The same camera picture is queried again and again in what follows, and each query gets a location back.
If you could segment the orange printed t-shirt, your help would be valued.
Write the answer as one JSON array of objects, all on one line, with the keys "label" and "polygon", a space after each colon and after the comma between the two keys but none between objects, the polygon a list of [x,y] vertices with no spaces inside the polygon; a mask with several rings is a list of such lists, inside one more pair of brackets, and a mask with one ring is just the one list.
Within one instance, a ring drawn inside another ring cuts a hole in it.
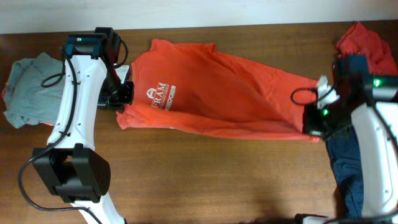
[{"label": "orange printed t-shirt", "polygon": [[215,44],[154,39],[132,65],[134,99],[122,129],[165,128],[216,138],[304,140],[290,96],[315,80],[219,52]]}]

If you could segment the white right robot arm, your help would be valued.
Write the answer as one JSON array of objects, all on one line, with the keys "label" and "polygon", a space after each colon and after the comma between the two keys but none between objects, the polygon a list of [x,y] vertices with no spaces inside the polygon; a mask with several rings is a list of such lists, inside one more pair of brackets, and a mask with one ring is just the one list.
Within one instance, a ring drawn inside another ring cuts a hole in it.
[{"label": "white right robot arm", "polygon": [[345,215],[297,214],[296,223],[397,222],[397,77],[372,73],[363,55],[332,66],[304,103],[303,133],[325,141]]}]

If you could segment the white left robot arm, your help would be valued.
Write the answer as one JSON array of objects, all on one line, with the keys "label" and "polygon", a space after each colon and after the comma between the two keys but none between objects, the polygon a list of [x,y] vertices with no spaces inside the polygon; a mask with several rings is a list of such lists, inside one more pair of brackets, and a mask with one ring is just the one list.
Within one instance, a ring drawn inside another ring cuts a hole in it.
[{"label": "white left robot arm", "polygon": [[123,46],[110,27],[68,36],[62,48],[65,84],[58,117],[46,147],[35,148],[29,161],[49,192],[88,223],[126,222],[108,193],[110,165],[94,143],[97,110],[121,110],[133,101],[131,68],[118,61]]}]

